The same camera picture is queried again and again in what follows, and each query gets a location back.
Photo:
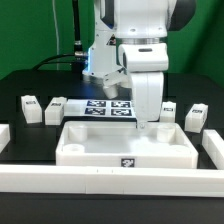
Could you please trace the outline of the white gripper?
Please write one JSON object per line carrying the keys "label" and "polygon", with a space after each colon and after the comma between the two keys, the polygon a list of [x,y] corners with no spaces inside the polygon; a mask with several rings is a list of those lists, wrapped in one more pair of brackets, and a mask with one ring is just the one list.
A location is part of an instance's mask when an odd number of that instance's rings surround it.
{"label": "white gripper", "polygon": [[147,121],[159,118],[164,75],[169,59],[165,43],[118,47],[118,60],[130,79],[137,127],[144,130]]}

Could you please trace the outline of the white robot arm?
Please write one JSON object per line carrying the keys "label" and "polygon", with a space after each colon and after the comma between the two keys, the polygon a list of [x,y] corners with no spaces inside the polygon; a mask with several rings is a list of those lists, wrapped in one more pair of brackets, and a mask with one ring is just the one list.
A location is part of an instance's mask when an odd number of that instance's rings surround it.
{"label": "white robot arm", "polygon": [[94,0],[94,42],[84,79],[102,84],[109,98],[118,96],[118,86],[129,88],[140,130],[159,119],[167,33],[185,27],[195,10],[196,0]]}

